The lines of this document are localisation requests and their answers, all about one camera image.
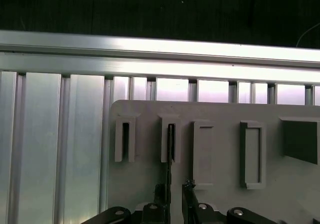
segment aluminum rail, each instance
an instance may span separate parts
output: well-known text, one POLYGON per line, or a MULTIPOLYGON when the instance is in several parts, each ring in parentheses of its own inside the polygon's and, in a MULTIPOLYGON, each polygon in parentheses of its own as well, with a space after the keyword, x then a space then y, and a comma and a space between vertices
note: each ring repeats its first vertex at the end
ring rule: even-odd
POLYGON ((301 68, 49 54, 0 53, 0 71, 320 84, 320 71, 301 68))
POLYGON ((25 31, 0 31, 0 51, 320 67, 316 49, 25 31))

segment screw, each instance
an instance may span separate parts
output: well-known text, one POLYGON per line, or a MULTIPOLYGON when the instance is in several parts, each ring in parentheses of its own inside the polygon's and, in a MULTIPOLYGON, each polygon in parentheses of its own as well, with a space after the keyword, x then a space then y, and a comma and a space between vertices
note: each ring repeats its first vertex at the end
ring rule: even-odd
POLYGON ((205 209, 207 209, 207 206, 205 204, 199 204, 199 208, 205 210, 205 209))
POLYGON ((151 204, 150 209, 157 209, 158 207, 156 205, 151 204))
POLYGON ((243 216, 244 215, 243 211, 242 210, 238 210, 238 209, 234 210, 233 213, 238 215, 238 216, 243 216))
POLYGON ((118 210, 118 211, 115 212, 115 214, 116 215, 122 215, 122 214, 124 214, 124 212, 122 210, 118 210))

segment rectangular opening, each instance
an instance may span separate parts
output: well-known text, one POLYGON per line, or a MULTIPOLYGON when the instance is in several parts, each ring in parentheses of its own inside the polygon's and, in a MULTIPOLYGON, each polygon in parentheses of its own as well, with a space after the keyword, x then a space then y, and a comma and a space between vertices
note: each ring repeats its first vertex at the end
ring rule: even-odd
POLYGON ((129 123, 122 124, 122 150, 125 160, 129 158, 129 128, 129 123))

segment wall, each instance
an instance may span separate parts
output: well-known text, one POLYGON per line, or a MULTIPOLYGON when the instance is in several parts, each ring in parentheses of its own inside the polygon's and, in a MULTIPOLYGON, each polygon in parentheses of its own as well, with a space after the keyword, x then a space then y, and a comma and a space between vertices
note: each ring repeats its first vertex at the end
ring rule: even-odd
MULTIPOLYGON (((320 0, 2 0, 0 29, 296 45, 320 0)), ((320 48, 320 28, 300 46, 320 48)))

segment bolt head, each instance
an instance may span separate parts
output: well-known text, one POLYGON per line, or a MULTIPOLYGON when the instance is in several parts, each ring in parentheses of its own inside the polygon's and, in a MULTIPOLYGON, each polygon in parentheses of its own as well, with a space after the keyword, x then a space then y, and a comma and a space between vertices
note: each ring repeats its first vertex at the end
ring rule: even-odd
POLYGON ((207 205, 201 203, 201 204, 199 204, 199 208, 205 210, 205 209, 207 209, 207 205))
POLYGON ((244 215, 243 211, 242 210, 238 210, 238 209, 234 210, 233 213, 238 215, 238 216, 243 216, 244 215))

